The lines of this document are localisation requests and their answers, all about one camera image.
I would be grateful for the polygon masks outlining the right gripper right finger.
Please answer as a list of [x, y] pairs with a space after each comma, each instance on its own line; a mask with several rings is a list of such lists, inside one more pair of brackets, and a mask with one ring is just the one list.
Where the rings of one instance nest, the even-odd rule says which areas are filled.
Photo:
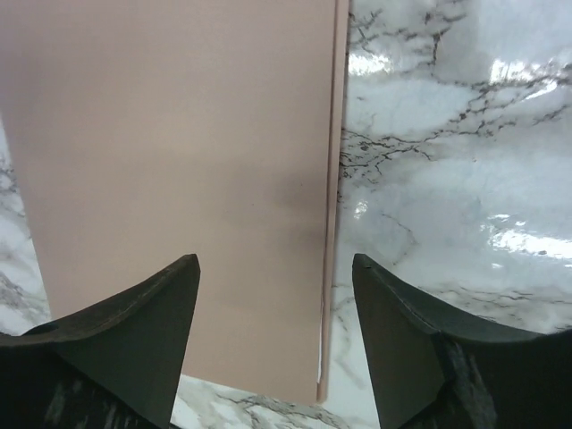
[[352, 284], [381, 427], [570, 427], [570, 331], [472, 315], [364, 254]]

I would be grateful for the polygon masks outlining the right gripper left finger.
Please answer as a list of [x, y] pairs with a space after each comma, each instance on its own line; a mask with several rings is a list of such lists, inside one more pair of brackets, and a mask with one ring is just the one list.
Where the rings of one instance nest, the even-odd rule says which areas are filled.
[[198, 296], [185, 255], [76, 313], [1, 336], [3, 428], [168, 428]]

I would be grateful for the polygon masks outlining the printed paper stack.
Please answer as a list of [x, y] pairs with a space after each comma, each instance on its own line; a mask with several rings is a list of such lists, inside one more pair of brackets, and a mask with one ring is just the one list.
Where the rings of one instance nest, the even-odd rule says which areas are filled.
[[319, 386], [322, 380], [322, 372], [323, 372], [323, 348], [324, 348], [324, 294], [321, 295], [320, 301], [320, 320], [319, 320], [319, 340], [318, 340], [318, 363], [317, 363], [317, 371], [316, 371], [316, 385]]

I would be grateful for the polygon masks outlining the pink folder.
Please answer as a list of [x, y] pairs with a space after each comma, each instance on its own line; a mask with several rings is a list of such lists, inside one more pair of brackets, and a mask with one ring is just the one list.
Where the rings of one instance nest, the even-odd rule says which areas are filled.
[[53, 317], [192, 253], [184, 373], [324, 397], [348, 12], [2, 2], [1, 117]]

